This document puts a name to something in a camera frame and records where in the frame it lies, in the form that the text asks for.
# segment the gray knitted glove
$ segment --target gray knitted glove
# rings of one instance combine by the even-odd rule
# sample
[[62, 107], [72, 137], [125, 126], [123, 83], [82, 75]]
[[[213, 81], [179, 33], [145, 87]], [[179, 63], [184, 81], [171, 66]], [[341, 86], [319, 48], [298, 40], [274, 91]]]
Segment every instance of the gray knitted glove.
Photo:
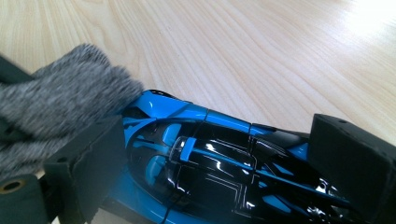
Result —
[[33, 77], [0, 84], [0, 117], [32, 136], [23, 142], [0, 142], [0, 180], [38, 171], [79, 131], [119, 114], [143, 90], [92, 45], [76, 47]]

